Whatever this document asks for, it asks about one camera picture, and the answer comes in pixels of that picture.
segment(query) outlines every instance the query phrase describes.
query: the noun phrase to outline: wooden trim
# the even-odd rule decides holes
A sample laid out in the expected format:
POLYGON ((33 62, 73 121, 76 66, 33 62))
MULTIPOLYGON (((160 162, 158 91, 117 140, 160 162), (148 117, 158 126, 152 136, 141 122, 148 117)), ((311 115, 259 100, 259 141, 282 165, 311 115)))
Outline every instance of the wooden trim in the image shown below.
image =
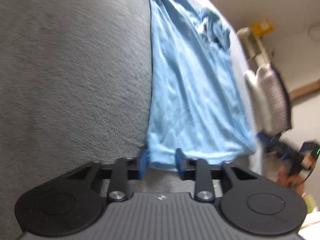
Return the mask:
POLYGON ((298 98, 310 95, 314 92, 317 92, 320 90, 320 79, 316 82, 310 83, 308 85, 305 85, 303 87, 291 90, 289 92, 291 100, 296 100, 298 98))

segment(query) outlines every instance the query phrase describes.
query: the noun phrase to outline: black bar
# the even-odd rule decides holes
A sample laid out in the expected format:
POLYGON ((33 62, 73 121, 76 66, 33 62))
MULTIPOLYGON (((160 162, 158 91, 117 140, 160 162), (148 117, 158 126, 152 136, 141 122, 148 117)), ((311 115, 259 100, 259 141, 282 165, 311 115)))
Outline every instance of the black bar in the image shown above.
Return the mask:
POLYGON ((196 160, 196 185, 195 200, 200 202, 213 202, 215 199, 214 188, 211 178, 210 166, 204 159, 196 160), (204 199, 200 196, 201 192, 209 193, 209 198, 204 199))
MULTIPOLYGON (((135 163, 135 160, 127 160, 128 180, 139 179, 139 169, 135 163)), ((99 170, 99 179, 111 179, 113 166, 114 164, 101 165, 99 170)))
POLYGON ((108 187, 107 198, 112 202, 125 201, 131 197, 128 185, 127 159, 120 158, 113 164, 111 179, 108 187), (112 192, 123 192, 124 197, 121 199, 113 199, 110 197, 112 192))
POLYGON ((221 165, 209 165, 211 170, 212 179, 222 179, 222 169, 221 165))

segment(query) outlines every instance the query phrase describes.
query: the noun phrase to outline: light blue cloth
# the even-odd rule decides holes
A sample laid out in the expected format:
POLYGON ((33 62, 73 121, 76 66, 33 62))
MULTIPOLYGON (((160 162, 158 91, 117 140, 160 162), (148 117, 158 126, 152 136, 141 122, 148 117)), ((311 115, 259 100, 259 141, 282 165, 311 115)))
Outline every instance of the light blue cloth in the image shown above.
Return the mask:
POLYGON ((254 136, 232 72, 229 29, 187 0, 150 0, 150 8, 150 165, 174 170, 176 148, 210 164, 253 154, 254 136))

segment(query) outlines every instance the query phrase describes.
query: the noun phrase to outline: yellow box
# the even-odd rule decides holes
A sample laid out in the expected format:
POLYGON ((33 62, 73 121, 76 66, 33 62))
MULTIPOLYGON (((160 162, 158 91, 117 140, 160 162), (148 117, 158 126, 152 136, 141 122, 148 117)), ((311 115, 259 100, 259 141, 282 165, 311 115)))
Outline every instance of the yellow box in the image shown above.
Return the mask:
POLYGON ((265 19, 263 21, 260 21, 258 23, 255 23, 254 25, 252 25, 251 30, 256 36, 261 38, 262 36, 266 35, 267 33, 273 32, 274 27, 273 27, 272 23, 269 22, 268 19, 265 19))

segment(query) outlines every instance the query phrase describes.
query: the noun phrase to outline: robotic device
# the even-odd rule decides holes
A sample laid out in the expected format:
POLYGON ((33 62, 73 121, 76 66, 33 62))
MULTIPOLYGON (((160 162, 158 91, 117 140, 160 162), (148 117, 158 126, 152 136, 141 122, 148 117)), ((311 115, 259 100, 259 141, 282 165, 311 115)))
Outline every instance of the robotic device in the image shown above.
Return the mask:
POLYGON ((23 194, 15 206, 20 240, 302 239, 297 231, 307 208, 285 187, 234 163, 209 165, 176 151, 190 193, 132 193, 128 180, 142 179, 148 151, 114 164, 87 163, 23 194), (101 182, 110 179, 107 197, 101 182), (215 197, 212 179, 221 182, 215 197))
POLYGON ((299 175, 302 170, 306 170, 310 171, 308 178, 316 167, 316 161, 320 155, 320 145, 316 141, 307 141, 302 144, 300 150, 295 150, 288 143, 280 141, 280 136, 281 133, 269 136, 263 131, 257 134, 260 141, 269 148, 268 152, 276 152, 278 158, 288 160, 287 175, 289 177, 299 175))

